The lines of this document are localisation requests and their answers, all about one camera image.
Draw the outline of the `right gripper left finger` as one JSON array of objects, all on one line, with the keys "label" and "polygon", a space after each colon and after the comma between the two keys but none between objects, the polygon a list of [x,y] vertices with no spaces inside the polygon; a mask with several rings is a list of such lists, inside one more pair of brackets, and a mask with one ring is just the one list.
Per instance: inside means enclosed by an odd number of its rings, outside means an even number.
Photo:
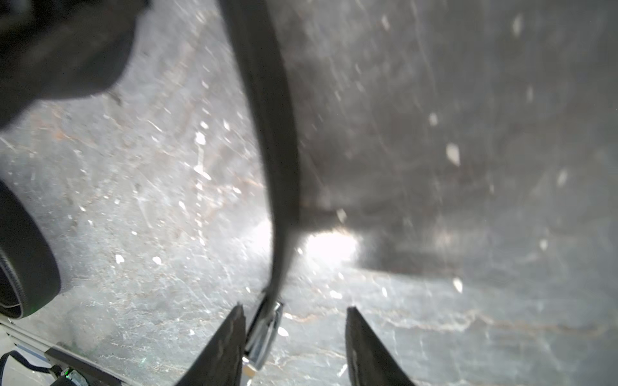
[{"label": "right gripper left finger", "polygon": [[245,344],[246,317],[243,306],[238,304],[177,385],[240,385]]}]

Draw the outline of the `black belt with silver buckle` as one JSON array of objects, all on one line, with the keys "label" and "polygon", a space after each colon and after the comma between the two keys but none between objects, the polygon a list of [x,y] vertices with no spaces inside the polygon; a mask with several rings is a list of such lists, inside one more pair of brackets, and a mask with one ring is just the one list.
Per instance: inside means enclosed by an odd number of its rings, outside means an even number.
[{"label": "black belt with silver buckle", "polygon": [[242,375],[248,381],[262,369],[283,317],[279,297],[300,224],[299,151],[286,69],[267,2],[221,1],[219,7],[254,122],[272,225],[270,279],[246,330]]}]

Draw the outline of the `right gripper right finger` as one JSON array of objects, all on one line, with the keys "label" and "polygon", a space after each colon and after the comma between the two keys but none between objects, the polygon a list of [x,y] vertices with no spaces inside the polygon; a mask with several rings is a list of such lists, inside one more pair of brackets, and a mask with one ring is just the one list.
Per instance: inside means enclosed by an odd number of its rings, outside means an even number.
[{"label": "right gripper right finger", "polygon": [[415,386],[357,307],[347,309],[345,345],[351,385]]}]

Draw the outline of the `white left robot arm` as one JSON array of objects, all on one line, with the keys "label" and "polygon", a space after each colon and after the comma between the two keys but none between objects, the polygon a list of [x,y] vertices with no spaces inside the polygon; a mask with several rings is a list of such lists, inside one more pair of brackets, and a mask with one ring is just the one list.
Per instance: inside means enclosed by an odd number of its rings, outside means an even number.
[{"label": "white left robot arm", "polygon": [[43,100],[112,88],[148,1],[3,1],[1,126]]}]

